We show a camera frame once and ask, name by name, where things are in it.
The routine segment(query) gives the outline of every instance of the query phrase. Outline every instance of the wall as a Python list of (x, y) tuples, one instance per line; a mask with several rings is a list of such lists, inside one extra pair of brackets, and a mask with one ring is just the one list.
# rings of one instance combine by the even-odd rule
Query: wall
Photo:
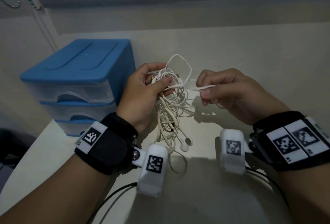
[[(50, 119), (17, 76), (76, 38), (129, 38), (137, 66), (166, 62), (179, 53), (192, 65), (193, 77), (203, 69), (238, 68), (330, 132), (329, 1), (225, 0), (37, 13), (27, 8), (19, 15), (12, 11), (0, 20), (5, 61), (1, 87), (10, 82), (1, 103), (24, 129), (39, 134)], [(19, 44), (13, 44), (16, 38)], [(225, 113), (217, 120), (223, 127), (250, 130)]]

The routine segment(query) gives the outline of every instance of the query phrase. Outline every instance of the white cable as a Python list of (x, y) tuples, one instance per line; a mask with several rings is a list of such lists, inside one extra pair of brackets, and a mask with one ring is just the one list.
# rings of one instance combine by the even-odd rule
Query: white cable
[[(184, 81), (178, 75), (176, 75), (173, 72), (173, 70), (168, 68), (169, 63), (176, 56), (183, 59), (183, 61), (188, 65), (188, 67), (190, 69), (189, 75), (187, 76), (187, 78)], [(181, 130), (179, 130), (179, 124), (180, 124), (179, 109), (187, 110), (189, 108), (195, 108), (187, 102), (187, 100), (188, 100), (187, 89), (189, 88), (190, 90), (201, 91), (203, 89), (214, 87), (214, 85), (209, 85), (209, 86), (205, 86), (205, 87), (201, 87), (201, 88), (197, 88), (197, 87), (190, 88), (189, 86), (187, 86), (186, 83), (188, 81), (191, 81), (190, 80), (191, 73), (192, 73), (192, 68), (189, 65), (189, 63), (181, 55), (175, 54), (167, 62), (165, 68), (163, 68), (159, 72), (156, 72), (153, 74), (153, 79), (151, 82), (153, 84), (165, 76), (170, 76), (172, 78), (171, 86), (168, 86), (165, 89), (165, 91), (167, 91), (169, 89), (174, 89), (174, 92), (171, 95), (169, 95), (168, 97), (165, 97), (163, 93), (160, 93), (160, 95), (159, 95), (160, 102), (156, 106), (157, 112), (158, 112), (158, 116), (157, 116), (158, 133), (157, 133), (156, 141), (164, 140), (166, 142), (166, 144), (168, 145), (169, 154), (170, 154), (170, 157), (169, 157), (170, 168), (173, 172), (175, 172), (177, 174), (183, 174), (187, 169), (188, 163), (187, 163), (187, 160), (184, 157), (184, 155), (182, 155), (181, 153), (179, 153), (178, 151), (175, 150), (175, 138), (178, 138), (179, 141), (181, 142), (181, 150), (187, 151), (189, 149), (187, 144), (182, 142), (183, 138), (180, 139), (178, 137), (178, 134), (179, 134), (179, 136), (181, 136), (179, 133), (179, 131), (181, 131)], [(172, 163), (171, 163), (171, 154), (173, 152), (176, 152), (183, 157), (184, 162), (185, 162), (184, 171), (178, 172), (173, 168)]]

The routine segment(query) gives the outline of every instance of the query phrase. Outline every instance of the person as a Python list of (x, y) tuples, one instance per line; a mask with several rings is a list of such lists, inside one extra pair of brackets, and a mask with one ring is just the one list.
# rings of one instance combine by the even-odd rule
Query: person
[[(150, 84), (149, 72), (164, 67), (165, 63), (143, 64), (128, 79), (117, 115), (138, 133), (148, 125), (157, 95), (171, 83), (165, 77)], [(216, 86), (200, 92), (203, 105), (219, 103), (245, 124), (252, 125), (270, 115), (290, 111), (258, 82), (236, 69), (201, 72), (196, 85), (211, 84)], [(279, 172), (278, 176), (297, 223), (330, 223), (330, 164)], [(110, 177), (74, 154), (49, 179), (4, 213), (0, 223), (86, 223)]]

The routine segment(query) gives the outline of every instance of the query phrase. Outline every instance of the white table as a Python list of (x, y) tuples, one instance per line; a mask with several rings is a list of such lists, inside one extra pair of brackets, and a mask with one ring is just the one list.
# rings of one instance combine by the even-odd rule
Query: white table
[[(197, 106), (196, 118), (205, 108), (198, 93), (190, 92), (189, 96)], [(210, 115), (221, 114), (214, 105), (207, 109)], [(277, 191), (273, 192), (269, 185), (254, 176), (238, 176), (219, 169), (216, 143), (222, 128), (218, 124), (197, 123), (194, 117), (181, 118), (180, 124), (194, 139), (193, 146), (184, 153), (188, 160), (186, 174), (179, 176), (168, 169), (158, 199), (136, 194), (135, 189), (127, 191), (113, 204), (103, 223), (291, 223)], [(147, 137), (141, 134), (139, 138), (145, 138), (142, 149), (146, 150), (154, 142), (156, 130)], [(51, 121), (3, 188), (0, 215), (61, 167), (73, 154), (75, 142), (76, 138), (67, 137), (56, 122)], [(174, 155), (172, 161), (176, 168), (183, 164), (180, 156)], [(137, 181), (139, 173), (140, 168), (137, 168), (121, 174), (110, 193)], [(118, 195), (103, 206), (93, 223), (101, 221)]]

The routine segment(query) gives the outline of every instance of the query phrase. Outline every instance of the white plastic device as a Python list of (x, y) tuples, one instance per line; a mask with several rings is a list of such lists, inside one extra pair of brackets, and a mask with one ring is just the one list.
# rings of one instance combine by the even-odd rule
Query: white plastic device
[(221, 153), (220, 167), (230, 173), (245, 173), (246, 142), (242, 131), (223, 129), (220, 132)]
[(140, 156), (132, 164), (141, 167), (137, 192), (140, 194), (160, 197), (168, 164), (168, 148), (158, 144), (151, 144), (147, 151), (134, 147)]

